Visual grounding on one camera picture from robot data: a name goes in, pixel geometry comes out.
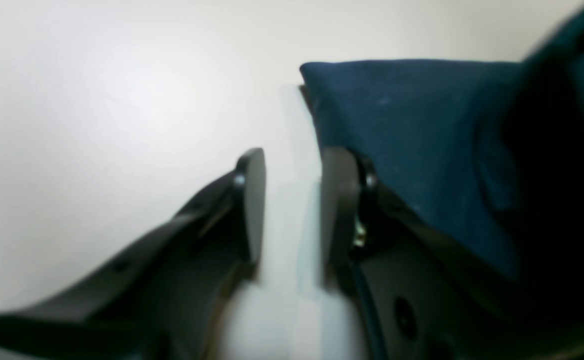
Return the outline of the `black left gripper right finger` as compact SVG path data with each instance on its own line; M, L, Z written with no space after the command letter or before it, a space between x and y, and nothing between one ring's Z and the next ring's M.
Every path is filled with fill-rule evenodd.
M321 256L374 360L584 360L584 300L539 297L424 223L367 158L322 151Z

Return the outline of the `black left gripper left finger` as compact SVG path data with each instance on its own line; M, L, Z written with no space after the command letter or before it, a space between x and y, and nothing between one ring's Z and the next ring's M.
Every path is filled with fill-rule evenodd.
M43 360L198 360L261 255L266 158L247 150L172 218L40 303L0 312L0 351Z

